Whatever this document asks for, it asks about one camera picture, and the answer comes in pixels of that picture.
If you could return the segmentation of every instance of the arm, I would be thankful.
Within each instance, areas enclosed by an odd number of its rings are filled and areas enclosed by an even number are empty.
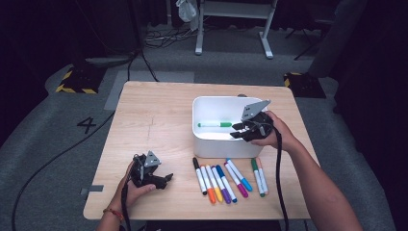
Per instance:
[[[363,230],[343,193],[292,134],[285,122],[272,112],[267,114],[273,119],[275,128],[282,134],[283,150],[291,156],[306,206],[318,230]],[[252,143],[277,148],[274,132],[267,138],[254,140]]]
[[[127,180],[127,175],[130,171],[130,168],[132,167],[133,162],[128,166],[128,169],[126,171],[125,176],[121,179],[119,182],[119,185],[117,186],[116,192],[114,197],[111,200],[111,203],[108,205],[108,209],[112,209],[114,211],[118,211],[122,213],[122,205],[121,205],[121,192],[123,189],[123,186]],[[143,187],[137,188],[135,184],[133,184],[132,181],[129,181],[128,183],[128,196],[126,198],[126,207],[129,208],[133,204],[135,204],[136,200],[146,194],[149,193],[153,190],[156,189],[155,185],[145,185]],[[111,212],[105,212],[102,219],[99,222],[98,227],[96,228],[96,231],[112,231],[112,230],[119,230],[119,225],[120,225],[120,219],[118,216],[114,215]]]

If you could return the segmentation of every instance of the person's left hand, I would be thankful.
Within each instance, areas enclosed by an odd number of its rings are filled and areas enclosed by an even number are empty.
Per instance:
[[[117,186],[116,193],[114,195],[114,198],[112,199],[109,208],[112,208],[117,211],[122,211],[122,206],[121,206],[121,192],[123,189],[123,186],[125,185],[125,182],[127,180],[127,176],[129,174],[130,169],[132,168],[134,162],[131,162],[130,165],[128,166],[126,170],[126,174],[123,176],[121,179],[119,185]],[[144,194],[147,194],[153,190],[156,189],[156,186],[153,184],[150,185],[145,185],[142,187],[136,187],[136,185],[133,183],[132,180],[130,180],[128,183],[128,193],[127,193],[127,198],[126,198],[126,207],[129,208],[133,206],[136,202],[136,200],[141,197]]]

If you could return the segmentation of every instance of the bracelet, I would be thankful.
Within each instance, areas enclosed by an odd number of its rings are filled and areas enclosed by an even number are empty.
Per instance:
[[[114,214],[115,216],[117,216],[117,217],[119,218],[120,222],[122,222],[122,221],[125,219],[125,217],[124,217],[120,212],[118,212],[118,211],[116,211],[116,210],[113,210],[113,209],[104,209],[104,210],[103,210],[103,213],[105,214],[106,212],[111,212],[112,214]]]

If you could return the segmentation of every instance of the number 4 marking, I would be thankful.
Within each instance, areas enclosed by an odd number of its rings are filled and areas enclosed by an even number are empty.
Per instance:
[[[78,127],[87,127],[87,130],[85,130],[85,134],[87,134],[90,127],[96,126],[96,124],[93,124],[92,122],[93,122],[93,118],[92,118],[92,117],[88,117],[87,119],[85,119],[85,120],[79,122],[79,123],[77,124],[77,126],[78,126]]]

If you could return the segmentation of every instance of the marker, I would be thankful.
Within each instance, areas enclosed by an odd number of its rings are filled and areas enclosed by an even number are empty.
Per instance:
[[[231,159],[227,158],[227,163],[228,165],[232,168],[232,170],[237,174],[238,178],[241,180],[242,184],[245,186],[245,188],[248,191],[252,191],[251,185],[249,185],[248,181],[245,179],[245,177],[242,176],[242,174],[238,171],[237,167],[235,167],[234,163],[232,163]]]
[[[204,183],[207,187],[208,196],[210,197],[211,203],[216,203],[216,195],[214,194],[214,189],[211,187],[210,180],[208,179],[207,171],[204,166],[201,166],[201,173],[203,173]]]
[[[222,183],[221,177],[219,177],[219,174],[217,172],[217,168],[215,166],[212,166],[211,170],[213,171],[213,174],[216,177],[216,180],[218,182],[219,188],[221,189],[222,196],[224,197],[225,202],[227,204],[231,204],[231,197],[230,197],[228,191],[225,189],[224,184]]]
[[[198,123],[198,127],[231,127],[230,122],[203,122]]]
[[[264,194],[264,189],[261,183],[261,176],[259,175],[258,166],[256,165],[256,160],[254,158],[251,159],[251,164],[252,164],[252,169],[254,170],[256,184],[258,185],[259,195],[261,197],[264,197],[265,194]]]
[[[241,184],[240,180],[237,178],[237,175],[234,173],[232,168],[229,166],[228,163],[224,163],[225,167],[228,169],[228,172],[230,173],[232,179],[234,180],[235,184],[238,187],[238,190],[241,192],[242,196],[247,198],[248,197],[248,192],[246,192],[245,188]]]
[[[258,166],[258,171],[259,171],[259,176],[261,177],[261,183],[262,183],[262,188],[264,190],[264,194],[268,194],[268,185],[267,185],[267,180],[264,175],[264,171],[262,170],[262,163],[261,159],[259,157],[255,158],[256,159],[256,164]]]
[[[203,193],[203,195],[206,195],[207,189],[205,188],[203,175],[201,174],[201,169],[200,166],[198,165],[197,158],[195,157],[192,158],[192,164],[194,165],[195,173],[197,173],[198,183],[200,184],[201,192]]]
[[[216,192],[217,199],[218,199],[219,202],[222,202],[222,200],[223,200],[222,199],[222,194],[221,194],[221,191],[219,190],[217,180],[214,177],[213,172],[211,171],[211,167],[209,165],[206,165],[205,168],[207,169],[207,173],[210,176],[210,180],[211,180],[211,183],[213,184],[214,191]]]
[[[217,168],[217,172],[218,172],[219,177],[221,177],[222,183],[224,183],[225,188],[227,189],[228,193],[229,193],[230,196],[231,196],[232,202],[237,203],[237,202],[238,202],[238,199],[237,199],[237,197],[234,195],[234,192],[232,191],[231,186],[229,185],[228,180],[227,180],[227,178],[225,177],[224,172],[222,171],[221,166],[216,166],[216,168]]]

